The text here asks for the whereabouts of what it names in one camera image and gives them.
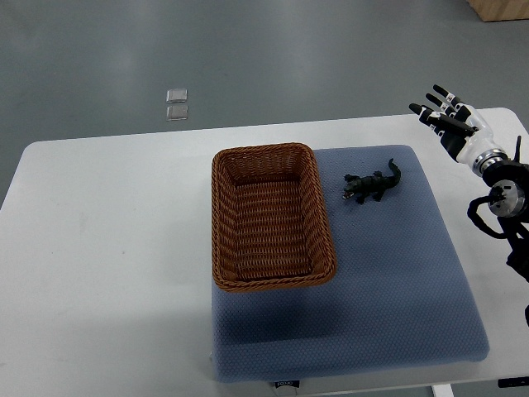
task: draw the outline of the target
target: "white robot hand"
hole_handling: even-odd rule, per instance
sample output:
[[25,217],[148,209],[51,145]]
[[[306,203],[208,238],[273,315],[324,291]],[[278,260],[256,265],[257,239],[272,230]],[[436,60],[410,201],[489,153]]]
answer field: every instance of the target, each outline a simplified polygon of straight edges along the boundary
[[433,89],[443,99],[430,93],[427,99],[440,109],[439,112],[415,103],[409,107],[419,116],[420,122],[441,138],[441,144],[452,159],[467,164],[478,176],[490,165],[507,159],[505,151],[494,143],[492,129],[476,109],[438,85]]

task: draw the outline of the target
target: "robot finger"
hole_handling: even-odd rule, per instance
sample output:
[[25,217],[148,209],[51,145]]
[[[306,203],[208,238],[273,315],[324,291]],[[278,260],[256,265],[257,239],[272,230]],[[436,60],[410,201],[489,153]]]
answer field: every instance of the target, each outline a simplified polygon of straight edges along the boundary
[[443,130],[440,127],[431,128],[431,130],[434,131],[440,138],[442,138],[443,135],[445,135],[445,130]]
[[449,116],[449,117],[453,117],[455,116],[455,109],[449,105],[448,103],[444,103],[443,101],[441,101],[438,97],[435,97],[434,95],[430,94],[430,93],[427,93],[427,99],[434,103],[436,106],[439,107],[439,109],[446,115],[446,116]]
[[436,93],[444,97],[454,107],[456,111],[460,110],[460,107],[465,105],[461,102],[461,99],[459,97],[456,97],[453,93],[449,93],[441,86],[434,84],[433,89]]
[[439,135],[440,131],[450,131],[452,134],[463,138],[474,135],[475,130],[472,127],[452,117],[448,117],[444,113],[434,112],[428,106],[411,103],[409,108],[419,116],[419,122],[426,124],[433,131],[437,128],[437,135]]
[[467,106],[463,102],[461,102],[461,99],[459,97],[456,97],[453,93],[449,93],[437,84],[433,86],[433,89],[437,93],[445,97],[445,99],[452,104],[455,110],[455,114],[453,116],[450,115],[451,117],[453,117],[455,120],[459,120],[460,122],[467,121],[472,112],[467,108]]

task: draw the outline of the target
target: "white table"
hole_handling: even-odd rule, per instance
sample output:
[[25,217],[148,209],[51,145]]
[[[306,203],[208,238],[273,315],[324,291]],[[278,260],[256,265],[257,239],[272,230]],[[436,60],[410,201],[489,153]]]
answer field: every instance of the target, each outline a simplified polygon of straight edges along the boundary
[[[485,109],[512,155],[527,132]],[[527,375],[529,285],[466,217],[488,187],[413,115],[162,132],[27,147],[0,211],[0,389],[28,396],[271,396],[212,377],[211,160],[221,149],[404,144],[417,153],[490,343],[481,362],[302,381],[299,395]],[[483,211],[494,222],[488,211]]]

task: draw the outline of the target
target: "basket rim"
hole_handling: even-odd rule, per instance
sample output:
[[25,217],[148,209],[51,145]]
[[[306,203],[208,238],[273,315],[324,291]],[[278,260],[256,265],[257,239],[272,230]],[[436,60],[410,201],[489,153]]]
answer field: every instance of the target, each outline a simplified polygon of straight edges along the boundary
[[[250,155],[254,153],[265,153],[277,149],[298,149],[309,155],[309,161],[314,164],[314,172],[309,175],[314,188],[317,190],[316,200],[317,224],[320,229],[319,237],[324,252],[323,271],[310,275],[295,275],[289,277],[271,277],[259,280],[226,280],[222,277],[222,268],[220,267],[220,199],[219,199],[219,178],[220,165],[222,159],[227,155],[232,155],[234,151],[240,154],[242,151]],[[323,198],[321,181],[317,170],[316,157],[312,149],[300,142],[289,142],[279,144],[268,144],[260,146],[241,146],[219,151],[212,160],[212,277],[216,285],[228,292],[251,292],[266,289],[279,289],[288,287],[303,287],[309,285],[320,285],[330,280],[336,273],[336,253],[332,242],[331,228],[326,214],[326,205]]]

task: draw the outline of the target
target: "label on mat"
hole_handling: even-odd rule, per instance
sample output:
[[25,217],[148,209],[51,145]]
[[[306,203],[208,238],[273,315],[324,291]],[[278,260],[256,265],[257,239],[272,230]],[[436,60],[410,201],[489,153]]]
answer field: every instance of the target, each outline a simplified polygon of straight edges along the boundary
[[519,387],[529,386],[529,376],[523,376],[521,378],[508,378],[498,380],[498,387]]
[[275,382],[276,389],[281,386],[292,386],[299,388],[299,380],[282,380],[280,382]]

